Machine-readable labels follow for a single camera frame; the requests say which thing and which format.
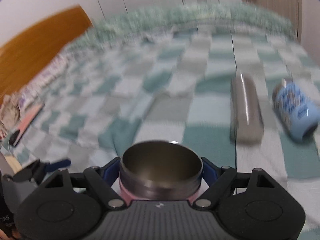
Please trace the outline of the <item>wooden headboard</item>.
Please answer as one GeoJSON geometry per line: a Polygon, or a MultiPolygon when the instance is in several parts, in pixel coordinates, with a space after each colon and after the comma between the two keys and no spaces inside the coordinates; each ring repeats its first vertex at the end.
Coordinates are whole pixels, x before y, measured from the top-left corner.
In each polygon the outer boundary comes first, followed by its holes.
{"type": "Polygon", "coordinates": [[[79,5],[41,20],[1,47],[1,99],[19,91],[92,22],[79,5]]]}

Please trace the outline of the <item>green floral quilt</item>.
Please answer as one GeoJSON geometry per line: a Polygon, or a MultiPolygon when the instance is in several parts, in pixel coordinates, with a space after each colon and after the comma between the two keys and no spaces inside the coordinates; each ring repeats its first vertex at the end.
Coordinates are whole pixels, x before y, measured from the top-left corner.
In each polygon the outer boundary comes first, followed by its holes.
{"type": "Polygon", "coordinates": [[[262,31],[268,34],[297,38],[291,21],[270,10],[245,3],[193,3],[170,8],[148,7],[95,23],[78,40],[84,47],[127,40],[136,35],[167,32],[178,28],[209,25],[218,30],[262,31]]]}

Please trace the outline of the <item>light blue printed cup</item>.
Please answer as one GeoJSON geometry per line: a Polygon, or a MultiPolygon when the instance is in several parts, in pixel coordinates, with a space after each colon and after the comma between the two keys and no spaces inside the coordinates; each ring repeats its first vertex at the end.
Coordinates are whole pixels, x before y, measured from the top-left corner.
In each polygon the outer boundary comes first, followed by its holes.
{"type": "Polygon", "coordinates": [[[319,108],[290,79],[282,79],[272,93],[273,107],[289,136],[297,142],[309,140],[319,124],[319,108]]]}

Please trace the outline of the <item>checkered teal blanket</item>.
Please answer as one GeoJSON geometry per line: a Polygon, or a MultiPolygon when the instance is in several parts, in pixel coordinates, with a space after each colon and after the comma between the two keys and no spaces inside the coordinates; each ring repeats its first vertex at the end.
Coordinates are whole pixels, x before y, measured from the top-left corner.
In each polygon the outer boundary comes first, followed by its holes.
{"type": "Polygon", "coordinates": [[[176,141],[217,166],[263,168],[306,213],[300,239],[319,239],[319,134],[291,140],[272,91],[289,77],[319,102],[319,65],[285,36],[203,34],[197,29],[116,46],[67,46],[62,74],[39,95],[44,108],[13,154],[21,165],[71,159],[72,172],[104,165],[132,144],[176,141]],[[231,79],[250,76],[264,122],[260,145],[230,140],[231,79]]]}

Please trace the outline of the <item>purple floral pillow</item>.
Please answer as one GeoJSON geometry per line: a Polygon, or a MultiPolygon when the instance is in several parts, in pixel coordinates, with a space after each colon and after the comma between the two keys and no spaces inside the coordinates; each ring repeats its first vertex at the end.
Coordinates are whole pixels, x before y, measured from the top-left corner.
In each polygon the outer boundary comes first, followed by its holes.
{"type": "Polygon", "coordinates": [[[67,65],[67,56],[59,53],[26,85],[10,95],[5,94],[1,105],[1,122],[16,122],[20,113],[36,100],[47,85],[63,73],[67,65]]]}

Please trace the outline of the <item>pink steel cup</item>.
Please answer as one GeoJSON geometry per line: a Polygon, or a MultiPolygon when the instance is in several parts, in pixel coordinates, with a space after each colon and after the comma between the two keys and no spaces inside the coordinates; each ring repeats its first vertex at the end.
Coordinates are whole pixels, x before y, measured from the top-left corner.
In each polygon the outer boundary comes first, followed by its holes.
{"type": "Polygon", "coordinates": [[[175,141],[143,141],[128,148],[120,161],[119,185],[127,204],[133,200],[192,203],[199,195],[203,161],[175,141]]]}

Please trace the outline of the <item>stainless steel bottle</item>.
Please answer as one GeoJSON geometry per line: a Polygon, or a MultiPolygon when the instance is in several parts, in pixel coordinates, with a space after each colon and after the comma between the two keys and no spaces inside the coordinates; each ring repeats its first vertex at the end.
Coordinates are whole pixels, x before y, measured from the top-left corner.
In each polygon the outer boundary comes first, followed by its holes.
{"type": "Polygon", "coordinates": [[[262,142],[264,123],[255,83],[249,76],[238,74],[231,80],[231,139],[239,144],[262,142]]]}

